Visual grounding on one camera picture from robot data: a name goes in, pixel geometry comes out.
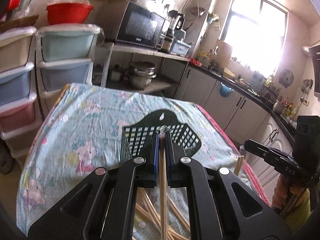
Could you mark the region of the green sleeve forearm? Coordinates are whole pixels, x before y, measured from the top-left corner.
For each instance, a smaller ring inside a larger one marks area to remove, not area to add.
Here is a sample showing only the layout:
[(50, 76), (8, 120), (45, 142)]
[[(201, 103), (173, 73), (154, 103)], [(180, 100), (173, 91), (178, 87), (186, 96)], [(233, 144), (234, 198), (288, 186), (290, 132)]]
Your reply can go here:
[(284, 221), (291, 228), (293, 234), (296, 234), (304, 226), (311, 214), (310, 191), (307, 189), (303, 202), (299, 207), (291, 210)]

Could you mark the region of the right hand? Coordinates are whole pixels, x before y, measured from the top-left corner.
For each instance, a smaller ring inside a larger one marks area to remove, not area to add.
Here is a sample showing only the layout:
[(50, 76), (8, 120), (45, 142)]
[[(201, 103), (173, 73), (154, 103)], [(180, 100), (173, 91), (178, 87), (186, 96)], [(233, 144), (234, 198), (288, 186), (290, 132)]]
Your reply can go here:
[(308, 190), (298, 185), (292, 185), (289, 188), (285, 185), (286, 178), (283, 175), (280, 175), (276, 187), (274, 188), (274, 193), (272, 197), (272, 207), (282, 209), (286, 205), (286, 199), (289, 192), (293, 195), (297, 195), (299, 200), (297, 200), (295, 207), (300, 207), (306, 199), (308, 199)]

